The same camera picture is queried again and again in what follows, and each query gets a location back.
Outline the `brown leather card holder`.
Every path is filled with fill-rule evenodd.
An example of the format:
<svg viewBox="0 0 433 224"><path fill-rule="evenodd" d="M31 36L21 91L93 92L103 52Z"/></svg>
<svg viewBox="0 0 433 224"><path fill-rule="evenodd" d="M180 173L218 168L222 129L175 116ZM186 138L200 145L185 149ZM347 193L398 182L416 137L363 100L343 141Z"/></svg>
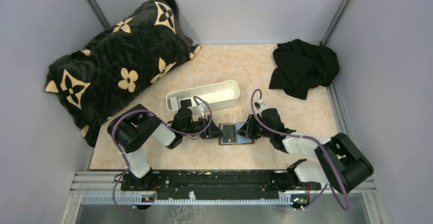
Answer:
<svg viewBox="0 0 433 224"><path fill-rule="evenodd" d="M219 138L219 145L248 145L254 144L253 139L241 136L237 131L244 125L241 123L220 123L219 129L224 136Z"/></svg>

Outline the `black credit card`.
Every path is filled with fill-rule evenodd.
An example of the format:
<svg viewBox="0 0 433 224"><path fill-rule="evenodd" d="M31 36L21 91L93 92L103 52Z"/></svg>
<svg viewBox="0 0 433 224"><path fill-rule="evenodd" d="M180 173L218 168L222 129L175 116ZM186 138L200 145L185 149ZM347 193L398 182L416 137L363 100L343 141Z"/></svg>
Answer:
<svg viewBox="0 0 433 224"><path fill-rule="evenodd" d="M192 107L192 101L191 98L183 99L180 101L180 107L181 108L190 108Z"/></svg>

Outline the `white oblong plastic tray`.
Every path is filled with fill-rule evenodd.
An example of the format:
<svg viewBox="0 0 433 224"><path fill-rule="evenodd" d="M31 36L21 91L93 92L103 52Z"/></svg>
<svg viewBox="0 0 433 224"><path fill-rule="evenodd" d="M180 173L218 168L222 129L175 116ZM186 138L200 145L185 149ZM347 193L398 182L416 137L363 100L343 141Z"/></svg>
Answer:
<svg viewBox="0 0 433 224"><path fill-rule="evenodd" d="M195 107L197 106L197 103L193 100L194 96L198 96L208 102L211 110L220 110L234 107L238 104L240 99L240 88L236 81L228 80L210 85L169 92L165 97L166 108L170 112L176 112L171 110L170 107L169 98L171 96L176 96L178 98L179 108L181 108L181 100L191 98L193 106L190 107L190 109L193 110L193 114L196 114Z"/></svg>

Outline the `black cloth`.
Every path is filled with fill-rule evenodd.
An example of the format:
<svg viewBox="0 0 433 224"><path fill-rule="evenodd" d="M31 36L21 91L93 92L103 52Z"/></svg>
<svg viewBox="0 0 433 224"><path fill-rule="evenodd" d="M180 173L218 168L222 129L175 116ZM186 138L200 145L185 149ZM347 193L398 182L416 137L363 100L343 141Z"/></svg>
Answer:
<svg viewBox="0 0 433 224"><path fill-rule="evenodd" d="M276 68L269 89L281 89L302 100L307 99L310 89L330 86L340 72L337 54L332 49L300 39L277 44L273 60Z"/></svg>

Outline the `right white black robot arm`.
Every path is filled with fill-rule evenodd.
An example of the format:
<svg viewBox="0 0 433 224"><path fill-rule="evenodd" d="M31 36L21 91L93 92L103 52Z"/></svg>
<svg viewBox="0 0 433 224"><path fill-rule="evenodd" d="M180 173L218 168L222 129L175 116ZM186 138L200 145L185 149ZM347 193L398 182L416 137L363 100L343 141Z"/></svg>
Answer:
<svg viewBox="0 0 433 224"><path fill-rule="evenodd" d="M374 173L370 161L348 135L319 137L300 133L284 125L276 108L263 102L254 102L253 108L254 113L237 133L252 140L267 138L283 153L302 155L287 169L287 182L293 189L315 182L328 184L341 194L349 193Z"/></svg>

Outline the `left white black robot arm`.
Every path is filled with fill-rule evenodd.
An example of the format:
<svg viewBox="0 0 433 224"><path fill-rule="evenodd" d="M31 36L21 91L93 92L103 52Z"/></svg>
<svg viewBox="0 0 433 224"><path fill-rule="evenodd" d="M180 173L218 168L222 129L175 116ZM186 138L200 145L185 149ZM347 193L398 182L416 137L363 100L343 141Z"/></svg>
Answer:
<svg viewBox="0 0 433 224"><path fill-rule="evenodd" d="M213 122L212 114L201 114L193 120L193 111L180 108L169 125L139 104L113 120L108 128L127 164L128 172L133 174L133 184L140 190L147 190L153 184L151 166L146 159L143 145L150 138L163 146L173 149L184 136L199 136L202 139L224 137L224 133Z"/></svg>

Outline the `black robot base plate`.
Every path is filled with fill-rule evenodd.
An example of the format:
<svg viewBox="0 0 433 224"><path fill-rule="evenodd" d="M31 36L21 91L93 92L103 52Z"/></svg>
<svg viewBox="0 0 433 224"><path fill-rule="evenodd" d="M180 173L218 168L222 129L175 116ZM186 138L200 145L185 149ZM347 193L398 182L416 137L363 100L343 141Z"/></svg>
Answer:
<svg viewBox="0 0 433 224"><path fill-rule="evenodd" d="M199 200L277 199L281 192L321 188L286 170L152 170L142 179L131 173L121 179L122 191L151 191L159 200L186 199L191 192Z"/></svg>

